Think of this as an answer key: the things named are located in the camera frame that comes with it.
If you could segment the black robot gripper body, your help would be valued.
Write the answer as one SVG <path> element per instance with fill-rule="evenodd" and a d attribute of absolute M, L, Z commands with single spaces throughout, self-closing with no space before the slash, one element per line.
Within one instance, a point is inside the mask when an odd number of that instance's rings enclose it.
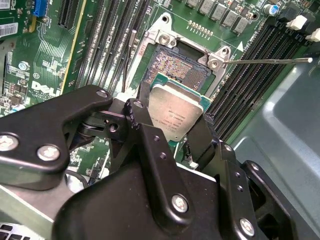
<path fill-rule="evenodd" d="M 72 196 L 58 212 L 54 240 L 231 240 L 232 226 L 222 215 L 218 184 L 179 164 L 178 171 L 195 206 L 191 226 L 178 235 L 154 221 L 141 166 L 134 162 Z"/>

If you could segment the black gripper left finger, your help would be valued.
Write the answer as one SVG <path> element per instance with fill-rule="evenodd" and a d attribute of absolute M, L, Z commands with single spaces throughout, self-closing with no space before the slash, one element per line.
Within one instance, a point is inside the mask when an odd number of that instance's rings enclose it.
<path fill-rule="evenodd" d="M 112 174 L 139 163 L 155 223 L 166 233 L 183 233 L 195 210 L 163 131 L 153 125 L 144 102 L 127 100 L 122 115 L 108 111 L 112 102 L 108 92 L 88 85 L 2 117 L 1 183 L 37 191 L 57 187 L 70 151 L 89 142 L 79 125 L 100 113 L 118 125 L 109 138 L 123 145 L 116 156 L 120 167 Z"/>

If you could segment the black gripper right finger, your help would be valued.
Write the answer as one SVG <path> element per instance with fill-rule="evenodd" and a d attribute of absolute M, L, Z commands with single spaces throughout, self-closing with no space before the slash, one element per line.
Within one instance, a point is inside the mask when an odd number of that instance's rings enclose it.
<path fill-rule="evenodd" d="M 192 159 L 214 177 L 219 231 L 226 240 L 298 240 L 297 212 L 254 162 L 239 163 L 219 140 L 213 121 L 201 115 L 187 133 Z"/>

